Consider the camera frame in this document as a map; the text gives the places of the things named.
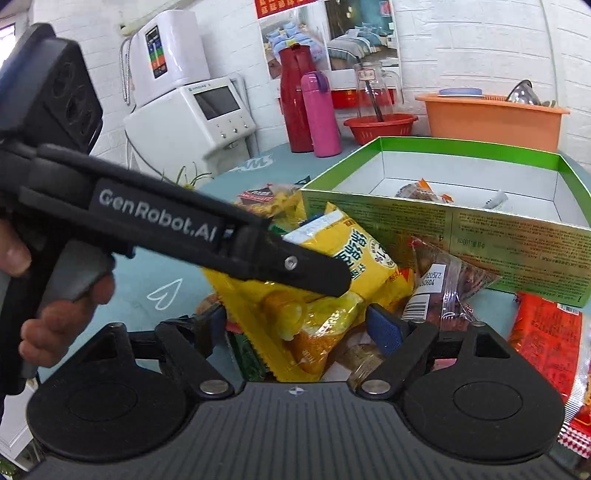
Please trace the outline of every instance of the label on pitcher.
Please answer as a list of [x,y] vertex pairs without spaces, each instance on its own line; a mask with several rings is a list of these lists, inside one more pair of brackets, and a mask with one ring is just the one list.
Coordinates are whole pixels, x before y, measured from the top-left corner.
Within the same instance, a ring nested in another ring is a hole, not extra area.
[[363,69],[357,72],[357,78],[360,82],[367,82],[368,80],[375,80],[374,69]]

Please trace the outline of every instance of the pink thermos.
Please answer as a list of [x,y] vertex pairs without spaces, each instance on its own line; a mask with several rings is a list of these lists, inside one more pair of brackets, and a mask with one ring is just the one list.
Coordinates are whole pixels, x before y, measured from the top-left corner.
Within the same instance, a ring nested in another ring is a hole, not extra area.
[[306,73],[301,78],[301,91],[314,144],[314,155],[332,157],[343,151],[339,127],[330,94],[329,80],[322,72]]

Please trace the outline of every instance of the human hand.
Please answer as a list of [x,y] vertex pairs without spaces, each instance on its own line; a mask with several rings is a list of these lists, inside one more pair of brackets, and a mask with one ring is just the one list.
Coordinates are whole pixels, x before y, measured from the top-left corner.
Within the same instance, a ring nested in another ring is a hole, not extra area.
[[[11,225],[0,220],[0,270],[19,277],[31,264],[31,254]],[[101,278],[90,292],[72,302],[57,300],[43,309],[41,318],[30,319],[21,328],[21,357],[39,367],[53,367],[67,353],[70,345],[92,320],[97,305],[113,296],[112,275]]]

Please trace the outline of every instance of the barcode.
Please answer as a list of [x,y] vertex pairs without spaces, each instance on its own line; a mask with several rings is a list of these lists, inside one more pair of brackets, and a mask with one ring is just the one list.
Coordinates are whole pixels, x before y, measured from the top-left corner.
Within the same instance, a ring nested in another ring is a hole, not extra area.
[[403,320],[426,320],[429,307],[429,294],[412,297],[402,313]]
[[570,307],[568,305],[564,305],[562,303],[557,303],[556,305],[558,305],[558,308],[560,310],[562,310],[563,312],[566,312],[566,313],[572,313],[573,315],[578,315],[579,313],[581,313],[578,309],[576,309],[574,307]]

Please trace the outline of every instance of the gray trigger handle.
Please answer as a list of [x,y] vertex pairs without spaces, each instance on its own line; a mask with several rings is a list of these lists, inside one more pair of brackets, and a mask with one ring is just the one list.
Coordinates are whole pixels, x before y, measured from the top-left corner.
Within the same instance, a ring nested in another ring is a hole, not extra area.
[[[43,308],[53,301],[78,300],[98,280],[111,273],[113,268],[115,268],[115,259],[112,255],[93,245],[70,240],[62,250],[47,282],[37,310],[37,317],[41,315]],[[2,288],[2,279],[0,279],[0,288]],[[36,366],[23,363],[21,373],[23,378],[34,378],[36,373]]]

